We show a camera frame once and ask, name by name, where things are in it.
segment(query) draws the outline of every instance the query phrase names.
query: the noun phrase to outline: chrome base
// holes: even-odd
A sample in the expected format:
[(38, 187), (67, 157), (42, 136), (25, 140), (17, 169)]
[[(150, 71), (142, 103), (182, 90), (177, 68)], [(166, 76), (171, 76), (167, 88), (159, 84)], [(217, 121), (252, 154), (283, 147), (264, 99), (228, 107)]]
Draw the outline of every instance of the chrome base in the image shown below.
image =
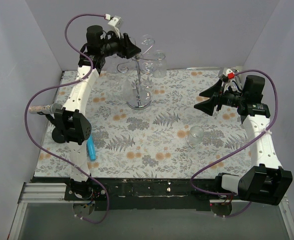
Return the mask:
[(132, 100), (128, 101), (127, 104), (134, 110), (143, 110), (151, 104), (151, 93), (146, 90), (141, 90), (139, 96), (137, 90), (133, 89), (133, 93), (136, 96)]

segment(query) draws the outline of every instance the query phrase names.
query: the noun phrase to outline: blue object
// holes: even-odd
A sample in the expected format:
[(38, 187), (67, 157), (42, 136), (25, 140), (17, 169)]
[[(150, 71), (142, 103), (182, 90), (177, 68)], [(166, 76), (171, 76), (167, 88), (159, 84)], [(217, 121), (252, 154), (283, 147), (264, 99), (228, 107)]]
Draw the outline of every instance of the blue object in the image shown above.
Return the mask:
[(87, 140), (87, 149), (88, 149), (88, 153), (90, 156), (90, 160), (95, 161), (96, 160), (96, 151), (95, 151), (95, 146), (93, 144), (92, 134), (90, 135), (90, 137)]

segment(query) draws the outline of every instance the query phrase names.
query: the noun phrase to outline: white wall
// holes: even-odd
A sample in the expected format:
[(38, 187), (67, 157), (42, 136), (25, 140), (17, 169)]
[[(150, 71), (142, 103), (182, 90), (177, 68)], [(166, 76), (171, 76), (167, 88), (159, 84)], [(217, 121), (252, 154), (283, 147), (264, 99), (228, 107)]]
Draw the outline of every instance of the white wall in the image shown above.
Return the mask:
[[(26, 0), (63, 70), (79, 56), (64, 41), (66, 23), (81, 13), (121, 16), (121, 32), (138, 40), (151, 34), (170, 68), (243, 65), (279, 0)], [(77, 19), (70, 40), (80, 48), (97, 17)]]
[[(24, 127), (30, 97), (57, 84), (61, 69), (24, 0), (0, 0), (0, 239), (7, 239), (23, 182), (29, 182), (39, 149)], [(53, 100), (54, 91), (35, 103)], [(30, 127), (41, 142), (46, 119), (32, 116)]]
[[(280, 0), (245, 62), (244, 69), (251, 68), (270, 74), (277, 87), (279, 115), (272, 138), (284, 169), (292, 171), (287, 194), (294, 217), (294, 0)], [(274, 111), (272, 90), (266, 85), (263, 101)]]

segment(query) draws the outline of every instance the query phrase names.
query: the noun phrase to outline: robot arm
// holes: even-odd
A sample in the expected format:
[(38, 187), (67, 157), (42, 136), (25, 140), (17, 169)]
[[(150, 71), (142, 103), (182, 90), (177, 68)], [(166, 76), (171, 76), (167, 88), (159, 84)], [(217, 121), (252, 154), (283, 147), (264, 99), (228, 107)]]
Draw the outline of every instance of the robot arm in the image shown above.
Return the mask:
[[(86, 79), (72, 88), (63, 108), (57, 109), (54, 113), (55, 118), (51, 119), (55, 125), (52, 132), (53, 140), (57, 143), (66, 142), (70, 149), (70, 161), (88, 175), (90, 171), (87, 165), (86, 143), (91, 134), (91, 124), (85, 118), (85, 110), (91, 89), (99, 77), (106, 57), (117, 54), (121, 58), (129, 59), (141, 52), (130, 42), (126, 33), (123, 36), (120, 35), (121, 18), (115, 16), (110, 19), (108, 25), (112, 30), (107, 32), (105, 37), (103, 37), (104, 31), (101, 26), (94, 25), (87, 28), (87, 43), (82, 47), (81, 52), (92, 59), (95, 68)], [(83, 56), (80, 56), (78, 65), (77, 79), (81, 79), (90, 71), (91, 66), (87, 58)], [(73, 167), (70, 177), (71, 184), (75, 185), (73, 189), (76, 193), (81, 195), (81, 192), (88, 192), (85, 189), (86, 184), (83, 184), (87, 181), (87, 176)]]
[[(230, 69), (225, 68), (219, 78), (214, 86), (200, 93), (200, 96), (210, 99), (194, 107), (211, 116), (216, 105), (217, 111), (222, 105), (237, 108), (248, 139), (254, 139), (269, 125), (268, 106), (261, 103), (264, 78), (247, 76), (242, 92), (233, 91), (230, 87), (234, 78)], [(282, 168), (273, 147), (271, 133), (266, 132), (250, 145), (250, 151), (251, 169), (244, 176), (220, 173), (216, 177), (219, 191), (231, 191), (244, 201), (278, 205), (292, 182), (292, 175)]]

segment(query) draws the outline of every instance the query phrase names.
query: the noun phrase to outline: floral tablecloth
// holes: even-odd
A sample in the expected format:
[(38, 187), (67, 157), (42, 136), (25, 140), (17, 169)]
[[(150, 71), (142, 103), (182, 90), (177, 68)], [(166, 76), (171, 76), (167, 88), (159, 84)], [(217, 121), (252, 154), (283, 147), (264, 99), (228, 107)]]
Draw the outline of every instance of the floral tablecloth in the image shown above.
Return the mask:
[[(74, 81), (76, 71), (66, 71), (62, 83)], [(152, 78), (155, 84), (152, 104), (133, 110), (121, 100), (121, 84), (116, 87), (102, 73), (92, 89), (86, 118), (92, 124), (97, 159), (88, 165), (93, 177), (100, 178), (190, 178), (196, 171), (247, 142), (235, 108), (208, 116), (193, 108), (204, 101), (199, 93), (217, 81), (218, 70), (169, 70), (165, 78)], [(134, 80), (134, 72), (129, 75)], [(64, 103), (70, 87), (59, 89), (56, 102)], [(186, 136), (192, 126), (205, 131), (202, 143), (190, 148)], [(51, 138), (46, 129), (43, 147), (69, 159), (66, 144)], [(250, 168), (250, 151), (235, 156), (201, 173), (214, 178), (225, 172), (244, 174)], [(41, 151), (36, 177), (68, 177), (71, 166)]]

